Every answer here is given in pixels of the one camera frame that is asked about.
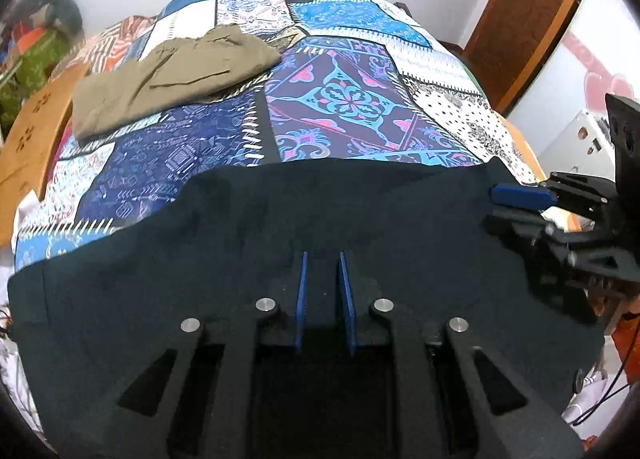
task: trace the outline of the black fabric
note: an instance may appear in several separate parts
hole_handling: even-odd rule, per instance
[[[338,253],[383,296],[442,327],[465,317],[561,412],[602,346],[584,295],[543,303],[524,261],[481,226],[502,163],[447,169],[366,160],[223,168],[138,224],[9,282],[13,335],[49,440],[184,318],[226,317],[308,251],[308,327],[336,324]]]

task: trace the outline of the wire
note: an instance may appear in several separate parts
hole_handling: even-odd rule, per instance
[[[587,409],[584,414],[579,415],[578,417],[576,417],[571,423],[571,426],[578,426],[581,425],[582,423],[584,423],[587,419],[589,419],[596,410],[598,410],[600,408],[600,406],[609,398],[613,397],[614,395],[616,395],[619,391],[622,391],[623,389],[626,389],[626,387],[628,387],[628,385],[625,385],[624,387],[622,387],[622,389],[618,389],[616,392],[614,392],[613,394],[609,395],[611,393],[611,391],[613,390],[613,387],[615,386],[615,384],[618,382],[618,380],[620,379],[620,375],[622,374],[622,371],[625,370],[626,364],[629,361],[629,358],[631,358],[631,354],[634,350],[634,347],[636,346],[636,340],[638,339],[638,333],[640,332],[640,319],[638,320],[638,324],[636,325],[636,332],[634,333],[634,337],[631,339],[631,344],[629,346],[629,350],[626,352],[626,356],[625,359],[622,360],[622,365],[620,365],[620,368],[618,370],[618,373],[616,374],[616,377],[613,379],[613,381],[611,382],[611,386],[607,389],[607,392],[605,393],[605,395],[603,396],[603,398],[601,400],[599,400],[599,402],[597,402],[595,405],[593,405],[590,409]]]

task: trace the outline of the metal bolt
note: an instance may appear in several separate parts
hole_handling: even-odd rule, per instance
[[[375,302],[373,302],[373,307],[381,313],[388,313],[389,311],[391,311],[391,309],[394,308],[394,303],[386,298],[378,298]]]
[[[469,328],[469,322],[464,318],[456,316],[449,320],[449,327],[451,327],[456,333],[463,333]]]
[[[569,254],[566,256],[566,261],[571,267],[575,267],[578,263],[578,255],[575,254],[575,251],[569,251]]]
[[[255,303],[255,308],[258,311],[272,311],[276,307],[276,301],[273,298],[260,298]]]
[[[186,333],[193,333],[193,331],[200,329],[200,320],[197,318],[185,318],[180,324],[180,329]]]

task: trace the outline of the wooden door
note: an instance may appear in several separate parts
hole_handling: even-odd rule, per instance
[[[505,114],[558,44],[579,0],[489,0],[463,53]]]

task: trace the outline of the quilt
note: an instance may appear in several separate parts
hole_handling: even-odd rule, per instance
[[[223,165],[338,157],[453,168],[496,156],[535,181],[460,61],[385,0],[172,0],[157,18],[130,17],[90,39],[65,66],[118,70],[167,39],[230,23],[277,48],[281,63],[83,146],[67,129],[46,197],[20,225],[16,271],[138,222]],[[10,305],[0,307],[6,324]],[[0,348],[0,372],[41,432],[15,349]]]

